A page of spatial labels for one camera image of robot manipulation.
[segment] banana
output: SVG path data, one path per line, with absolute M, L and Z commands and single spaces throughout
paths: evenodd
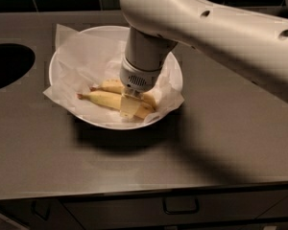
M 89 100 L 94 104 L 113 108 L 115 110 L 121 109 L 122 95 L 111 93 L 103 90 L 96 90 L 89 92 L 88 94 L 78 94 L 80 100 Z M 140 103 L 134 102 L 134 105 L 138 105 L 137 111 L 134 116 L 145 119 L 147 115 L 155 112 L 155 110 L 147 103 L 141 101 Z
M 102 89 L 107 92 L 121 94 L 124 85 L 119 79 L 104 80 L 98 88 L 91 88 L 91 91 Z M 156 109 L 156 100 L 151 92 L 145 92 L 142 94 L 141 100 L 150 105 L 153 109 Z

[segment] drawer handle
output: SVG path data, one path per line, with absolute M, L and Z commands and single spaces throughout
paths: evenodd
M 199 201 L 194 196 L 170 196 L 162 199 L 163 211 L 168 215 L 185 215 L 199 212 Z
M 31 204 L 31 212 L 40 219 L 47 221 L 50 216 L 50 203 L 34 200 Z

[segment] banana piece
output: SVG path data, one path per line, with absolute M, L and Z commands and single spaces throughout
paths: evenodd
M 124 85 L 119 79 L 104 80 L 97 89 L 121 94 L 124 89 Z M 151 92 L 143 93 L 141 99 L 144 103 L 150 105 L 153 109 L 156 109 L 156 100 Z
M 94 104 L 113 108 L 115 110 L 121 109 L 122 95 L 111 93 L 103 90 L 92 91 L 88 94 L 78 94 L 80 100 L 89 100 Z M 147 103 L 140 102 L 134 116 L 145 119 L 147 115 L 155 112 L 155 110 Z

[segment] sink hole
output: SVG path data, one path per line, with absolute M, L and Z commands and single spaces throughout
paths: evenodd
M 201 14 L 201 18 L 207 18 L 210 15 L 210 11 L 204 11 Z
M 278 38 L 279 38 L 280 40 L 284 40 L 284 39 L 288 38 L 288 30 L 282 31 L 282 32 L 280 33 L 280 35 L 278 36 Z
M 19 80 L 31 69 L 35 60 L 35 53 L 26 46 L 0 44 L 0 88 Z

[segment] sink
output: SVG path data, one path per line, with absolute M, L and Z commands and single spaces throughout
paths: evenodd
M 0 44 L 0 88 L 19 80 L 31 69 L 35 60 L 33 50 L 24 45 Z

